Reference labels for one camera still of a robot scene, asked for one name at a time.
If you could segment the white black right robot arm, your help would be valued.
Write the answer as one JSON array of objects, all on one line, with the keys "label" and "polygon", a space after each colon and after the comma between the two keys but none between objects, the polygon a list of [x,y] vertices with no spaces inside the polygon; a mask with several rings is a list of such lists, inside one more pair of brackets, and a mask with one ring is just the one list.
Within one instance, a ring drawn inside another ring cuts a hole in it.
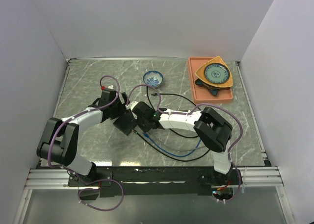
[{"label": "white black right robot arm", "polygon": [[232,178],[228,147],[233,127],[214,109],[205,107],[193,113],[166,109],[161,113],[142,101],[133,101],[126,108],[133,113],[137,125],[145,133],[151,129],[182,129],[197,133],[213,154],[214,172],[210,179],[222,185]]}]

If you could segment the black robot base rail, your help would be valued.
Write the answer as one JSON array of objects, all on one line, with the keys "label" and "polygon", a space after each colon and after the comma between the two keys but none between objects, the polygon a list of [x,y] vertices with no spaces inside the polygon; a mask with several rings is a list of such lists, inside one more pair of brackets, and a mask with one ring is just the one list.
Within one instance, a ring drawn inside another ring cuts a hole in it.
[{"label": "black robot base rail", "polygon": [[227,174],[213,166],[97,166],[93,178],[70,175],[69,187],[91,187],[100,191],[100,197],[124,194],[135,195],[212,195],[212,187],[241,186],[239,170],[231,167]]}]

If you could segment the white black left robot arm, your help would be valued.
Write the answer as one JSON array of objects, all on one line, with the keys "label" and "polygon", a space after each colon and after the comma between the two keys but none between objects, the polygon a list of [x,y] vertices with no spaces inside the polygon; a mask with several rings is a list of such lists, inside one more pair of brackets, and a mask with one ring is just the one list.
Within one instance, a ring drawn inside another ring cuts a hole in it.
[{"label": "white black left robot arm", "polygon": [[75,172],[87,186],[97,180],[97,166],[77,151],[79,137],[90,127],[126,113],[119,92],[103,88],[101,96],[84,111],[68,118],[48,119],[36,150],[38,157],[54,162],[58,167]]}]

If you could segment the black network switch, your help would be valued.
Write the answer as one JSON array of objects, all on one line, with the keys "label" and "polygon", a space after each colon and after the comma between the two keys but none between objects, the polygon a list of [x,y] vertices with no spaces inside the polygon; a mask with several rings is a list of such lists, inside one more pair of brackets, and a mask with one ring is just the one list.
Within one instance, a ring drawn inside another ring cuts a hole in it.
[{"label": "black network switch", "polygon": [[131,112],[126,112],[117,118],[113,125],[125,135],[129,135],[137,126],[136,120]]}]

